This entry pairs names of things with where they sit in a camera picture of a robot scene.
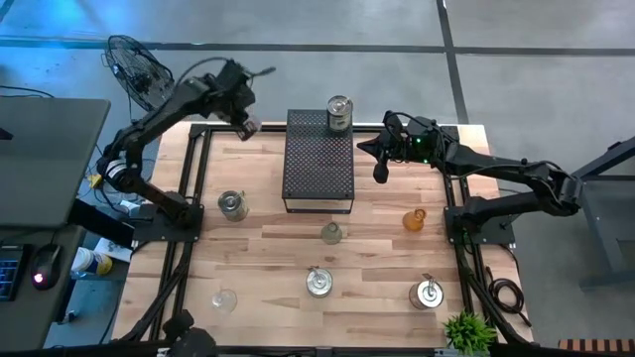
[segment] wooden table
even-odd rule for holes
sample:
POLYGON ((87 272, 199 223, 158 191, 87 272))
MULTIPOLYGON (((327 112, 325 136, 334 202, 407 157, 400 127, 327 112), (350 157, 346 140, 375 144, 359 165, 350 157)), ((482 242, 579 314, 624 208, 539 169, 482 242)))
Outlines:
MULTIPOLYGON (((163 135, 152 178, 162 189, 178 189, 190 124, 180 123, 163 135)), ((459 135, 462 144, 489 152, 483 126, 459 126, 459 135)), ((354 141, 374 136, 355 134, 354 141)), ((206 212, 184 304, 196 326, 220 345, 445 346, 443 323, 463 305, 454 251, 445 238, 443 181, 436 170, 390 164, 388 182, 378 184, 372 177, 374 158, 355 148, 351 214, 287 214, 281 198, 284 133, 259 133, 245 143, 235 134, 217 133, 211 147, 202 196, 206 212), (216 205, 218 196, 230 189, 244 190, 250 207, 239 223, 225 220, 216 205), (412 233, 403 228, 402 216, 416 207, 423 207, 428 217, 424 229, 412 233), (345 234, 332 246, 319 235, 330 221, 338 222, 345 234), (332 273, 328 297, 308 294, 309 266, 332 273), (432 274, 444 289, 444 302, 434 310, 416 310, 408 301, 408 290, 422 273, 432 274), (212 308, 211 297, 220 289, 238 296, 230 314, 212 308)), ((498 195, 492 178, 470 177, 469 188, 473 195, 498 195)), ((456 197, 461 203, 458 192, 456 197)), ((165 250, 166 244, 157 242, 134 255, 114 338, 129 331, 155 297, 165 250)), ((482 255, 495 277, 519 283, 508 252, 483 246, 482 255)), ((164 318, 172 312, 172 301, 166 306, 164 318)), ((518 315, 506 317, 532 339, 518 315)))

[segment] perforated metal box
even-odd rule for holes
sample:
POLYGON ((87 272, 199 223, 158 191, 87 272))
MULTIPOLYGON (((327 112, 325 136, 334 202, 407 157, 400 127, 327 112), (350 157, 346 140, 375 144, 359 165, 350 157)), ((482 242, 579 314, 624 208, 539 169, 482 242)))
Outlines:
POLYGON ((291 109, 282 197, 289 213, 343 213, 355 198, 352 126, 328 129, 326 110, 291 109))

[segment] computer mouse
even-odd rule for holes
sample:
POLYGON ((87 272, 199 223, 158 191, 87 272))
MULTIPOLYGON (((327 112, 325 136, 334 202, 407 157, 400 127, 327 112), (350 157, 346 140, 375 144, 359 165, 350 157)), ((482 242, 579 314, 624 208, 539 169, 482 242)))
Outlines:
POLYGON ((40 248, 31 262, 31 284, 37 290, 48 290, 60 278, 62 246, 47 244, 40 248))

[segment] green plant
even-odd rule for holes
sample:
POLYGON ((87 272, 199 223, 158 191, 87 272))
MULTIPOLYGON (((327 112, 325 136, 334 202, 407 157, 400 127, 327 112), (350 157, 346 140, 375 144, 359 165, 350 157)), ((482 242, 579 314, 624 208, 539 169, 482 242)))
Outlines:
POLYGON ((465 311, 451 317, 444 326, 448 347, 453 346, 465 355, 486 352, 496 337, 496 329, 489 327, 480 316, 465 311))

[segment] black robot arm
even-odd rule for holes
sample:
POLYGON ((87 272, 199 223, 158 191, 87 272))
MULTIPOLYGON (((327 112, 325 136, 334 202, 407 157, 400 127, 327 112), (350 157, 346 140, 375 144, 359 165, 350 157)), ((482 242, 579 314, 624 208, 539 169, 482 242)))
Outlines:
POLYGON ((260 130, 260 123, 249 117, 245 108, 256 101, 247 86, 253 74, 229 59, 218 76, 206 74, 178 83, 161 107, 143 119, 120 130, 113 142, 104 148, 97 161, 97 172, 113 188, 137 193, 155 203, 168 219, 178 226, 191 224, 191 206, 176 192, 163 192, 141 177, 143 149, 184 118, 198 114, 215 114, 227 122, 241 140, 260 130))
POLYGON ((581 181, 548 161, 530 163, 478 154, 461 145, 449 131, 435 120, 404 113, 386 112, 385 129, 357 147, 377 159, 373 176, 379 183, 388 179, 389 161, 430 164, 448 176, 464 178, 483 175, 527 185, 532 192, 485 199, 474 196, 455 211, 456 228, 478 232, 490 218, 532 211, 545 211, 555 216, 569 216, 578 209, 581 181), (399 115, 411 118, 404 128, 399 115))

